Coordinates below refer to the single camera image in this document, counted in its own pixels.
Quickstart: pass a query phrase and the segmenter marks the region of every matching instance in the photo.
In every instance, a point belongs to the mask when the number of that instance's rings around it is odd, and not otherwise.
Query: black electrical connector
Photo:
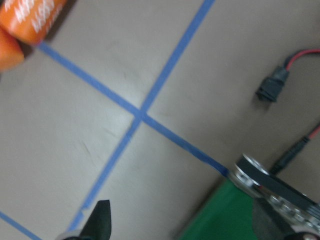
[[[258,98],[265,102],[276,102],[278,95],[289,76],[289,72],[283,66],[278,66],[273,74],[262,82],[256,92]]]
[[[278,174],[295,158],[295,156],[306,146],[309,141],[310,138],[307,136],[298,141],[273,164],[269,172],[273,175]]]

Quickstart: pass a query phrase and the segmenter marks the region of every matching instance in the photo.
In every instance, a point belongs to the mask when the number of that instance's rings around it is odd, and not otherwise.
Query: floor
[[[269,167],[320,119],[320,58],[278,102],[255,91],[319,47],[318,0],[70,0],[0,76],[2,240],[80,229],[109,199],[112,240],[176,239],[242,153]],[[280,177],[320,200],[320,137]]]

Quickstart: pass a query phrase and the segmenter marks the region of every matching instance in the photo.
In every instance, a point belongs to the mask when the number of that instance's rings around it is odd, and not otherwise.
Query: green board
[[[258,240],[252,230],[253,200],[227,180],[179,240]]]

